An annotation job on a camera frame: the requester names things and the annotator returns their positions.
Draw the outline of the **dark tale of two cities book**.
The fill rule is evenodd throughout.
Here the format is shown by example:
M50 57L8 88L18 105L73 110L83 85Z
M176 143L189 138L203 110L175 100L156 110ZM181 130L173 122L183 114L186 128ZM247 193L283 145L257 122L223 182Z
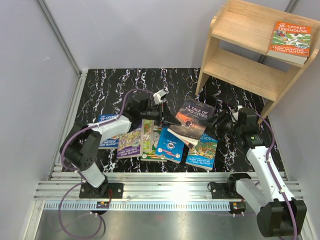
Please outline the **dark tale of two cities book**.
M167 130L188 145L195 146L206 128L200 121L207 120L214 112L214 106L188 98L175 116L180 125L171 125Z

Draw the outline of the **blue paperback book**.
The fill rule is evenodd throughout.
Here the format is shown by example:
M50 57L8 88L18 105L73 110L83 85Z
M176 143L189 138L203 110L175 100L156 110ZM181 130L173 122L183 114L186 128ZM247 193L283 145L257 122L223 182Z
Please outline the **blue paperback book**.
M162 128L155 155L162 159L179 164L182 161L185 144L176 136Z

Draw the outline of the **blue 26-storey treehouse book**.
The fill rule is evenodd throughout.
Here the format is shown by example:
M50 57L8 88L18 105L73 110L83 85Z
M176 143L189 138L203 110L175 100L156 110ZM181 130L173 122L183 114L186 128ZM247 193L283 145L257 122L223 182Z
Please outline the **blue 26-storey treehouse book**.
M188 151L185 163L211 171L215 162L217 145L218 140L204 133L198 144Z

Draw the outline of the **orange 78-storey treehouse book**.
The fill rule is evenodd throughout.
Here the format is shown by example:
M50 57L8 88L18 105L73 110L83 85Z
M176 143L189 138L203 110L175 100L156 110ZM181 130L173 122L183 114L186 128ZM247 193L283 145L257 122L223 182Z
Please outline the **orange 78-storey treehouse book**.
M277 21L267 55L279 60L303 65L310 56L310 26Z

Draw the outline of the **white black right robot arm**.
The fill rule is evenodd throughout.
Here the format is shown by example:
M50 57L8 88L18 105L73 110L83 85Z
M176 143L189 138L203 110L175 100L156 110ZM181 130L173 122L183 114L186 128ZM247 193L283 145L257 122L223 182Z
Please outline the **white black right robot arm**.
M202 120L205 133L221 140L231 136L246 152L246 158L253 166L258 178L257 187L247 173L231 173L226 183L210 182L207 188L212 197L228 194L237 199L241 197L253 209L257 226L265 238L291 236L296 239L302 231L307 214L303 200L297 200L283 181L271 155L275 139L267 143L259 133L258 121L265 119L254 109L238 106L237 111L222 111Z

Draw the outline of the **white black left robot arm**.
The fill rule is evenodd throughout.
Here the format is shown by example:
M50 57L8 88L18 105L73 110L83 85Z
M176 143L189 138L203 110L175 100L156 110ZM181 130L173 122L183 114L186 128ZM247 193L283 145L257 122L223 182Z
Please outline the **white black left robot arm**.
M90 193L97 199L107 195L108 179L95 160L100 144L117 135L136 130L142 120L152 120L158 126L180 126L180 121L161 100L151 105L148 98L134 97L117 117L98 123L75 123L60 147L61 160L67 160L90 185Z

